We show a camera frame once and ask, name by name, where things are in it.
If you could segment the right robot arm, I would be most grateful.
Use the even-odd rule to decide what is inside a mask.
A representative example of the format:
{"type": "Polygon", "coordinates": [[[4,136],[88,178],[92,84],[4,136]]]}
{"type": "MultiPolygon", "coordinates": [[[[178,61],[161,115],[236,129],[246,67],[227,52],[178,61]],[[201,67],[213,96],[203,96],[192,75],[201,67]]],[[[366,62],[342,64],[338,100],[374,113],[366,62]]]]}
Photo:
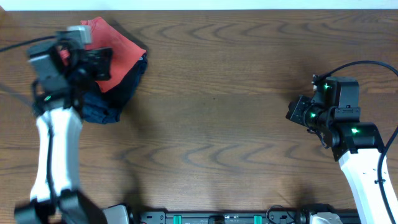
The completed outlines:
{"type": "Polygon", "coordinates": [[[290,102],[286,118],[316,134],[331,149],[352,191],[361,223],[396,223],[397,197],[385,145],[374,123],[360,120],[354,78],[314,77],[314,95],[290,102]]]}

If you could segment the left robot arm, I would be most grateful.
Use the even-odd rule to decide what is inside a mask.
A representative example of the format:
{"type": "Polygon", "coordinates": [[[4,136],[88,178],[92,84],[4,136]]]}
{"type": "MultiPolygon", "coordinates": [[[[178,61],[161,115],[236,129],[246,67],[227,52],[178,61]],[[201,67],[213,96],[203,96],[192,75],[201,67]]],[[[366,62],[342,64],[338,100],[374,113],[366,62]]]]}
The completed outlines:
{"type": "Polygon", "coordinates": [[[111,48],[86,50],[72,39],[28,49],[38,78],[33,82],[40,149],[30,201],[18,205],[18,223],[48,223],[60,212],[62,223],[106,223],[106,215],[80,190],[79,138],[83,94],[95,80],[109,80],[111,48]]]}

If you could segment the red soccer t-shirt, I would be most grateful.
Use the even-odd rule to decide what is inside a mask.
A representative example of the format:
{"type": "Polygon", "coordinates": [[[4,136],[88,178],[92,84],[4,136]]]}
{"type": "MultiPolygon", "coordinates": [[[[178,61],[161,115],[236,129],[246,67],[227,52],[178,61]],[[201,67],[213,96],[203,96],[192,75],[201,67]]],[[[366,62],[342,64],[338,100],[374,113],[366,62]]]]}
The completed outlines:
{"type": "Polygon", "coordinates": [[[85,47],[86,50],[107,47],[113,50],[110,65],[110,80],[96,81],[100,91],[106,93],[122,82],[122,79],[146,53],[146,50],[123,36],[102,17],[80,21],[80,24],[90,26],[92,43],[85,47]]]}

